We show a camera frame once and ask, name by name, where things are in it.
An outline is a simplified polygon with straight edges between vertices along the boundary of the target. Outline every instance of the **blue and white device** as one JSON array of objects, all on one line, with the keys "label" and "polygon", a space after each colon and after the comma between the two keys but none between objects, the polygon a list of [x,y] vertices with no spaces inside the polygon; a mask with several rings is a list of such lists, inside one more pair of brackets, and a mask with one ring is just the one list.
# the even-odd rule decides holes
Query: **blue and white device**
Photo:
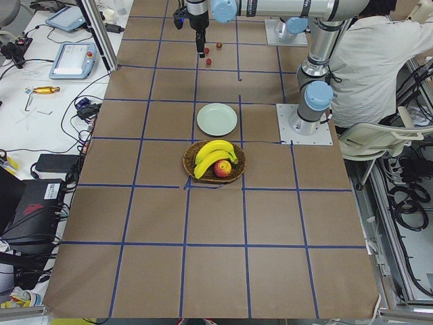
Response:
[{"label": "blue and white device", "polygon": [[97,50],[94,43],[63,43],[49,73],[51,79],[86,79],[92,71]]},{"label": "blue and white device", "polygon": [[46,19],[45,23],[66,32],[73,32],[86,20],[78,7],[65,7]]}]

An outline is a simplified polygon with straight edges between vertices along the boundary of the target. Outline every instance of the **yellow banana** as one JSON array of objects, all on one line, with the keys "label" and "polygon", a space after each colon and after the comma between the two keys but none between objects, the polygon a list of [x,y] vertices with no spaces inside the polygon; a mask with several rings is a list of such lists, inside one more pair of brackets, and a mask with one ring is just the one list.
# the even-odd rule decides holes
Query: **yellow banana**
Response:
[{"label": "yellow banana", "polygon": [[211,152],[195,167],[194,176],[196,176],[197,179],[202,178],[204,172],[206,172],[213,163],[221,159],[230,159],[230,157],[230,153],[225,150],[215,150]]},{"label": "yellow banana", "polygon": [[208,156],[211,152],[214,152],[215,150],[227,151],[230,154],[230,161],[233,164],[237,164],[237,157],[233,144],[222,139],[217,139],[208,142],[198,151],[196,155],[196,165],[200,164],[206,156]]}]

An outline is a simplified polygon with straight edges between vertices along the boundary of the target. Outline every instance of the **barcode sticker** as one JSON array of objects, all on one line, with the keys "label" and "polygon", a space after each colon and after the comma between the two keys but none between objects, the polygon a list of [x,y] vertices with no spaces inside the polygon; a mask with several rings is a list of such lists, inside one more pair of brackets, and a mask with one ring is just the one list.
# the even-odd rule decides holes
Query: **barcode sticker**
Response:
[{"label": "barcode sticker", "polygon": [[59,193],[60,184],[48,184],[47,190],[45,191],[44,200],[53,200],[57,198]]}]

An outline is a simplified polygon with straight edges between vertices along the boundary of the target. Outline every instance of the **metal plate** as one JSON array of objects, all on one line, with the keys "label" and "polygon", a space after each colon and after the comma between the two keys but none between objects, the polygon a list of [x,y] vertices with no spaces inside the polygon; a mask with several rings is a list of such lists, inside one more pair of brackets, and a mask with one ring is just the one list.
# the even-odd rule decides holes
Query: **metal plate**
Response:
[{"label": "metal plate", "polygon": [[327,123],[320,124],[320,127],[313,135],[300,135],[295,133],[289,126],[289,117],[293,111],[298,109],[298,104],[277,104],[279,137],[287,144],[307,144],[312,146],[332,146],[331,133]]},{"label": "metal plate", "polygon": [[268,45],[278,45],[278,46],[294,46],[294,47],[306,47],[308,45],[306,41],[305,33],[302,32],[297,35],[288,36],[284,39],[278,37],[275,34],[275,27],[278,25],[279,20],[277,19],[266,19],[266,37],[268,40]]}]

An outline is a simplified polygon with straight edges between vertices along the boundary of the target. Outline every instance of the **blue joint cap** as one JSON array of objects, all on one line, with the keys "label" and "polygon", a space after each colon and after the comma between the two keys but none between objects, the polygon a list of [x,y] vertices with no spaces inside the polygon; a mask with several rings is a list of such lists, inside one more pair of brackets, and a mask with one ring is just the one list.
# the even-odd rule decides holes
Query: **blue joint cap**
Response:
[{"label": "blue joint cap", "polygon": [[212,0],[210,5],[212,15],[217,22],[230,22],[236,17],[236,0]]},{"label": "blue joint cap", "polygon": [[322,112],[329,107],[333,96],[332,88],[325,81],[313,81],[306,86],[304,98],[312,110]]},{"label": "blue joint cap", "polygon": [[300,34],[306,30],[309,25],[307,18],[293,17],[286,22],[287,31],[290,34]]}]

